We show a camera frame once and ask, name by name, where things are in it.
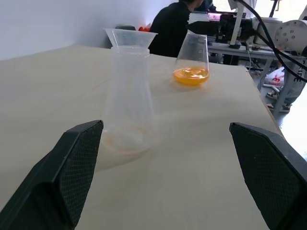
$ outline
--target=white wall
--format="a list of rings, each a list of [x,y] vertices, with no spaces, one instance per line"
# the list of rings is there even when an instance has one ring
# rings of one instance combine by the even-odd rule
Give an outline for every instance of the white wall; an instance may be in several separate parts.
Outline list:
[[[0,0],[0,60],[82,44],[105,46],[103,28],[152,22],[176,0]]]

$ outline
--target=shoe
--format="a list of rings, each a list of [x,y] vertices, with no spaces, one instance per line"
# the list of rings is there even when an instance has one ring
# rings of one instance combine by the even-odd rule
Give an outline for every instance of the shoe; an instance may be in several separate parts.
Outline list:
[[[268,92],[265,96],[273,100],[277,100],[279,97],[279,94],[277,92]]]
[[[284,104],[281,109],[280,112],[281,113],[286,113],[288,114],[290,112],[290,108],[291,108],[292,104]],[[267,104],[267,107],[269,108],[270,111],[274,111],[274,105],[272,104]]]

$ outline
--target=beige table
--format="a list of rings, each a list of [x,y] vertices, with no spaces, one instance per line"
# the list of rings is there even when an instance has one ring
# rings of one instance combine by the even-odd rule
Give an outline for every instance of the beige table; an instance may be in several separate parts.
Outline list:
[[[61,134],[103,119],[110,50],[71,46],[0,62],[0,207]],[[243,68],[211,64],[178,88],[175,59],[151,56],[159,140],[143,156],[100,148],[78,230],[267,230],[242,176],[231,122],[280,132]]]

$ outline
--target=orange liquid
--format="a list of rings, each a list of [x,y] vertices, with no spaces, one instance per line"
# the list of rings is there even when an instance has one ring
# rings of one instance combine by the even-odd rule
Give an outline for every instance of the orange liquid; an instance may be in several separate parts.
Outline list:
[[[178,82],[185,85],[203,84],[209,78],[209,72],[201,67],[178,69],[173,75]]]

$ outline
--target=plastic bag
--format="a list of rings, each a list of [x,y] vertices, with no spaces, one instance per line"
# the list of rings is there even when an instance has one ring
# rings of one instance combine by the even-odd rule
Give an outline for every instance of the plastic bag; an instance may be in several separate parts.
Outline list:
[[[264,79],[264,84],[281,87],[284,85],[284,67],[281,67],[268,74]]]

